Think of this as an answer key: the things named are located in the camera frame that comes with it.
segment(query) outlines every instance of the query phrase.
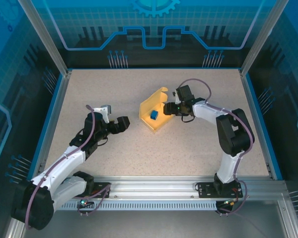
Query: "robotic arm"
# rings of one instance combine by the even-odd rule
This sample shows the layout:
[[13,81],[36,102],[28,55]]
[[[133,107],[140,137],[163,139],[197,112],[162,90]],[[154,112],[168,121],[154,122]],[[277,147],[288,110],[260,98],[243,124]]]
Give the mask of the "robotic arm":
[[69,174],[100,146],[99,141],[108,140],[109,134],[124,132],[130,124],[128,117],[117,118],[118,123],[110,121],[108,119],[108,115],[111,114],[110,105],[94,108],[93,113],[95,117],[93,132],[92,112],[90,112],[85,119],[84,128],[71,140],[64,155],[31,181],[24,180],[18,184],[12,204],[13,218],[25,222],[29,200],[35,189],[37,191],[28,214],[28,224],[38,230],[43,229],[54,212],[68,200],[79,194],[91,195],[94,187],[93,176],[84,172],[77,172],[71,177],[68,177]]
[[[225,197],[226,194],[231,193],[232,188],[240,188],[239,183],[234,179],[234,171],[241,153],[250,147],[250,137],[245,128],[231,114],[225,112],[226,110],[208,104],[203,98],[196,99],[188,85],[177,88],[173,95],[175,103],[164,105],[165,115],[181,116],[183,122],[191,122],[195,117],[202,118],[217,126],[219,143],[223,150],[222,163],[213,183],[218,196]],[[254,142],[254,134],[244,111],[236,109],[231,113],[247,126]],[[186,116],[192,116],[193,119],[184,121],[183,117]]]

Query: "small blue block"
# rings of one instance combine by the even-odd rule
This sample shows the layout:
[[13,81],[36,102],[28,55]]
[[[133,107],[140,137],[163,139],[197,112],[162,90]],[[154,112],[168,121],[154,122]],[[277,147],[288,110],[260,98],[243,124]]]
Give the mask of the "small blue block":
[[158,117],[158,112],[155,111],[155,110],[153,110],[153,111],[151,112],[150,118],[153,119],[153,120],[156,120],[157,117]]

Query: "blue glass wall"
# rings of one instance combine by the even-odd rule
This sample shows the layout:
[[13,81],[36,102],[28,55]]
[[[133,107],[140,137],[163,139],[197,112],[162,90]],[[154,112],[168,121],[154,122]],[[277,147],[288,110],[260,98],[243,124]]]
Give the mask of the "blue glass wall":
[[0,0],[0,237],[10,218],[14,186],[28,173],[58,78],[18,2]]
[[290,191],[298,190],[298,0],[290,0],[249,71]]
[[275,0],[33,0],[68,67],[240,67]]

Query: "gear logo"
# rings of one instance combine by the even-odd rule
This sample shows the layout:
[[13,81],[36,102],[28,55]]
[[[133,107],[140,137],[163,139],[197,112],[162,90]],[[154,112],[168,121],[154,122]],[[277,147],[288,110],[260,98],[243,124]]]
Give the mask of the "gear logo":
[[11,26],[19,16],[17,4],[17,0],[0,0],[0,16],[9,26]]
[[131,0],[134,10],[138,10],[139,14],[144,13],[145,16],[155,17],[163,14],[169,14],[169,10],[175,10],[175,5],[180,3],[180,0]]

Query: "beige work surface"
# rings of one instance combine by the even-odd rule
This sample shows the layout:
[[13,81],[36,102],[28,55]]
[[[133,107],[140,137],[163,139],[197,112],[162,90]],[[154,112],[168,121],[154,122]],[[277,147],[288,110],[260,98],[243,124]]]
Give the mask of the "beige work surface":
[[[46,166],[55,162],[83,128],[92,107],[110,104],[110,119],[128,116],[129,128],[109,135],[76,171],[94,176],[210,176],[220,167],[222,150],[216,126],[197,119],[183,123],[174,117],[155,134],[139,120],[142,101],[161,87],[172,91],[187,78],[200,78],[212,89],[211,104],[241,108],[255,134],[252,151],[240,163],[238,175],[268,175],[263,153],[237,69],[95,69],[73,70],[54,133]],[[196,98],[208,90],[200,82],[188,82]]]

